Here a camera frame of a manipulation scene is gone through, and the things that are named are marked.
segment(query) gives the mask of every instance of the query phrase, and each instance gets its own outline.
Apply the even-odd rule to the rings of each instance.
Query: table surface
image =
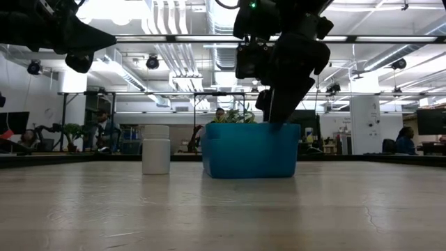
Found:
[[[444,250],[446,172],[301,162],[293,178],[216,180],[201,163],[0,170],[2,250]]]

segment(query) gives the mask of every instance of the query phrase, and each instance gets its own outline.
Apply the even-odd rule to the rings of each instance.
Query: woman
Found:
[[[413,129],[408,126],[403,127],[403,129],[399,131],[397,137],[397,153],[417,155],[415,152],[415,145],[412,141],[413,135]]]
[[[19,145],[27,147],[29,149],[36,149],[40,141],[37,139],[37,134],[34,130],[28,129],[20,137]]]

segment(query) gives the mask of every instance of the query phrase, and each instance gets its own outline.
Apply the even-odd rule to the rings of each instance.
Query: monitor screen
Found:
[[[446,135],[446,109],[417,110],[419,135]]]

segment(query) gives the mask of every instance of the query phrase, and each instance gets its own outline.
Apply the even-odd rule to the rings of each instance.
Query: computer monitor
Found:
[[[417,110],[419,135],[446,135],[446,109]]]
[[[29,112],[0,113],[0,135],[11,129],[15,135],[22,135],[28,126]]]

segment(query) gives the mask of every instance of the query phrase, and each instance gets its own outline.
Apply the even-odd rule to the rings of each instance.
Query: spotlight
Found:
[[[341,86],[338,83],[334,83],[332,86],[327,88],[326,93],[329,93],[330,96],[333,96],[334,94],[341,91]]]
[[[32,60],[31,63],[28,65],[28,73],[31,75],[38,76],[42,74],[43,67],[40,64],[40,60]]]
[[[403,70],[406,66],[407,66],[407,62],[404,59],[399,59],[390,65],[390,67],[394,70],[396,70],[396,69]]]
[[[148,57],[146,66],[150,70],[158,69],[158,67],[160,67],[160,62],[158,61],[158,56],[157,55],[150,55]]]

